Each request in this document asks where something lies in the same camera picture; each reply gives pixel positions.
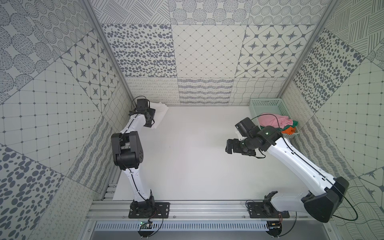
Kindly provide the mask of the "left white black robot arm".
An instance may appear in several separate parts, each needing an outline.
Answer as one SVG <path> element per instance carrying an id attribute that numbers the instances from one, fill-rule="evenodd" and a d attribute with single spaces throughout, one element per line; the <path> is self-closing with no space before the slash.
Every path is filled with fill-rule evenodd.
<path id="1" fill-rule="evenodd" d="M 128 177 L 134 193 L 129 215 L 132 219 L 149 218 L 156 213 L 152 190 L 143 182 L 140 174 L 144 150 L 139 136 L 143 127 L 150 128 L 153 125 L 154 114 L 155 110 L 149 107 L 136 107 L 130 112 L 127 125 L 111 136 L 114 164 Z"/>

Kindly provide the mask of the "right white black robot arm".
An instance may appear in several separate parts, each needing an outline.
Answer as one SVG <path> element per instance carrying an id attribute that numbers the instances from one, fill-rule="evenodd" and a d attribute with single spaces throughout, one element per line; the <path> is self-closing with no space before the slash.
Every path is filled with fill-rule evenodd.
<path id="1" fill-rule="evenodd" d="M 291 170 L 308 188 L 307 193 L 278 195 L 272 192 L 267 201 L 279 212 L 308 213 L 319 222 L 327 223 L 345 199 L 349 182 L 322 170 L 286 140 L 281 132 L 267 126 L 238 128 L 243 139 L 228 139 L 225 151 L 254 157 L 256 150 L 269 153 Z"/>

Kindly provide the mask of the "white t-shirt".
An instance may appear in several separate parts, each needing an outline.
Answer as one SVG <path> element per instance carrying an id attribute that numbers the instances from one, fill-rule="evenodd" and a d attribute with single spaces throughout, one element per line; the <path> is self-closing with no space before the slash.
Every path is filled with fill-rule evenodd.
<path id="1" fill-rule="evenodd" d="M 151 103 L 151 108 L 155 109 L 155 123 L 152 124 L 151 129 L 156 129 L 164 119 L 167 111 L 169 110 L 169 107 L 163 103 Z"/>

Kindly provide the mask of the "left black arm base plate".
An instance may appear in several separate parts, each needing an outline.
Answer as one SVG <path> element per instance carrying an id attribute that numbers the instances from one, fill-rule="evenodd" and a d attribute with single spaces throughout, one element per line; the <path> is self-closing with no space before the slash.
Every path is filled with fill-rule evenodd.
<path id="1" fill-rule="evenodd" d="M 133 201 L 130 204 L 129 219 L 168 219 L 170 211 L 169 202 L 146 202 Z"/>

